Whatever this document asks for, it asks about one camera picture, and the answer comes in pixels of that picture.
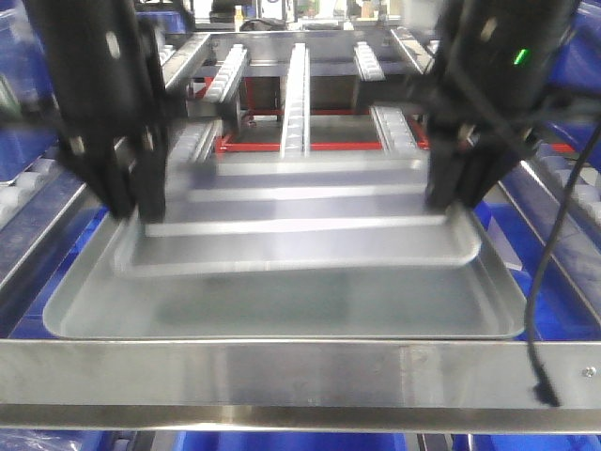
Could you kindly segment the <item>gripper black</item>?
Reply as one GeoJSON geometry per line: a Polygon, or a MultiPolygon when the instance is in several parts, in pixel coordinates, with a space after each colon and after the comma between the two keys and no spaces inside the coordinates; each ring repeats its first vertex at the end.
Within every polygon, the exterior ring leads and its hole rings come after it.
{"type": "Polygon", "coordinates": [[[475,208],[530,155],[526,140],[567,39],[575,1],[447,1],[431,70],[446,112],[431,112],[426,203],[475,208]]]}
{"type": "Polygon", "coordinates": [[[50,73],[61,118],[63,166],[119,219],[131,217],[129,176],[114,143],[136,151],[135,195],[140,219],[165,215],[168,133],[164,83],[152,23],[131,1],[26,1],[50,73]]]}

